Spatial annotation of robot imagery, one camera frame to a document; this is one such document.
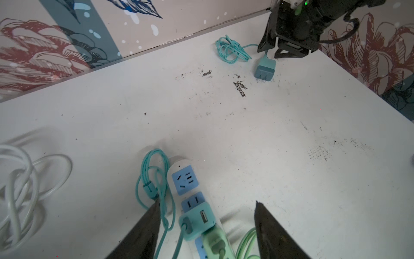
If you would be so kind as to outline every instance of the wall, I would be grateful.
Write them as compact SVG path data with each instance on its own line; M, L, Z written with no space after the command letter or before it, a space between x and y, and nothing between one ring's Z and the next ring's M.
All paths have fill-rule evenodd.
M270 3L2 0L0 99L264 10Z
M380 95L409 120L414 120L414 2L390 1L357 9L361 25L355 36L320 49ZM322 40L339 38L351 25L336 20Z

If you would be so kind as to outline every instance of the white cable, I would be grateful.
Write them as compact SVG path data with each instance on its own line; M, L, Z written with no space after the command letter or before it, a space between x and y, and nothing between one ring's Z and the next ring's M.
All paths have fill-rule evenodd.
M14 160L23 165L23 169L12 171L7 178L7 183L0 187L0 190L5 189L5 198L3 199L0 196L0 206L7 205L7 216L2 220L0 219L0 255L5 255L15 251L34 234L39 217L36 203L50 196L65 183L72 171L72 163L64 155L48 155L32 163L29 155L21 148L12 145L0 145L0 150L8 150L13 153L0 153L0 159ZM54 187L39 193L38 173L34 167L48 159L63 161L65 169L62 178ZM31 194L30 200L28 200L26 195L30 187ZM23 214L22 221L20 221L19 214Z

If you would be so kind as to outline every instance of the white table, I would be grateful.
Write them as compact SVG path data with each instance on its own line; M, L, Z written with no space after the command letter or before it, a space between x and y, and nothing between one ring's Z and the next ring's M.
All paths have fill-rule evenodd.
M154 147L201 169L234 248L258 200L312 258L412 258L414 126L320 51L279 60L272 82L253 77L254 47L248 63L217 57L215 40L258 43L267 18L1 103L0 142L26 134L32 159L63 153L74 165L10 258L104 258L144 213L134 187Z

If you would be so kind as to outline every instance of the blue leaf print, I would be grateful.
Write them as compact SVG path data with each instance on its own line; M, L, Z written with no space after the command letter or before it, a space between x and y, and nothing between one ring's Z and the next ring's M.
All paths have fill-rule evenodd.
M79 22L75 10L74 10L74 5L75 5L75 0L56 0L58 3L60 3L61 5L63 5L72 15L73 17L75 17L75 19Z
M130 12L140 12L145 15L153 15L158 18L162 17L155 10L151 0L108 0L116 7Z

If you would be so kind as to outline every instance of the teal vertical stripe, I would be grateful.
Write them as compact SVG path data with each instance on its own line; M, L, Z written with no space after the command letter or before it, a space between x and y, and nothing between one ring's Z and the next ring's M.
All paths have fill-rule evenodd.
M122 58L122 56L118 56L119 50L90 0L76 1L74 13L76 14L77 19L71 13L71 10L67 9L68 1L39 1L46 8L58 26L67 28L77 34L84 34L87 36L91 41L82 35L77 35L76 37L79 37L82 40L86 39L85 41L88 42L88 45L93 43L94 47L102 49L105 52L103 53L103 56L106 56L108 61L115 61ZM80 46L75 45L75 47L80 53L82 52L83 49ZM99 66L99 63L90 63L90 66L93 68Z

